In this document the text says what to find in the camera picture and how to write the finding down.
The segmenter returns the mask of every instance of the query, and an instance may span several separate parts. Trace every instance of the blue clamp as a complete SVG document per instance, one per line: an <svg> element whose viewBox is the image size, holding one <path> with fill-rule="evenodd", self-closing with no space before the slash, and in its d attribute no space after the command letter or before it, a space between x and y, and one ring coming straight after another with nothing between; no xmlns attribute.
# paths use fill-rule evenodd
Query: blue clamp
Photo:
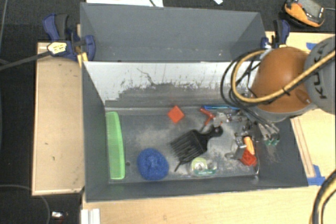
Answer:
<svg viewBox="0 0 336 224"><path fill-rule="evenodd" d="M323 182L325 181L325 177L321 176L320 168L313 164L314 170L315 170L315 177L307 178L308 185L309 186L321 186Z"/></svg>
<svg viewBox="0 0 336 224"><path fill-rule="evenodd" d="M280 45L286 44L290 33L290 26L286 20L276 19L273 21L275 36L272 36L272 42L267 37L261 39L260 46L262 49L279 48Z"/></svg>
<svg viewBox="0 0 336 224"><path fill-rule="evenodd" d="M81 52L86 52L89 61L93 61L96 53L94 37L85 36L80 40L75 31L67 27L67 14L49 14L43 19L44 31L48 34L51 44L47 49L53 57L65 57L72 61L77 61L76 47L80 47Z"/></svg>

